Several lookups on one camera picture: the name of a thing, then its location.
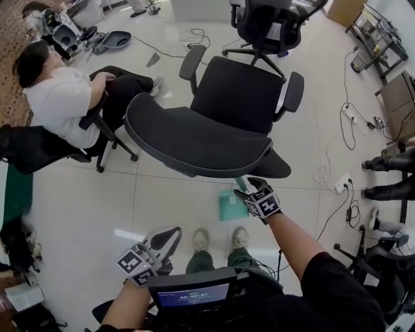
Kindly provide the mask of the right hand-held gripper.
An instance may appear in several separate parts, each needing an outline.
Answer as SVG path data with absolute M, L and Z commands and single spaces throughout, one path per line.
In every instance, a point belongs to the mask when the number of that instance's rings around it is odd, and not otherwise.
M 258 177 L 248 177 L 249 183 L 256 188 L 256 192 L 247 195 L 238 189 L 234 189 L 234 195 L 244 202 L 249 212 L 261 219 L 263 224 L 268 224 L 267 217 L 281 213 L 281 206 L 277 194 L 269 186 L 268 182 Z

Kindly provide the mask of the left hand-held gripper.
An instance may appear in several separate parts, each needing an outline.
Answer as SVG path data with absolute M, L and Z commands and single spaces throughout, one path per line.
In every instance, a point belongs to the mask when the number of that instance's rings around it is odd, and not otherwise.
M 181 227 L 158 228 L 151 231 L 142 243 L 127 249 L 117 260 L 116 265 L 137 287 L 144 287 L 149 278 L 167 276 L 171 273 L 170 258 L 181 239 Z

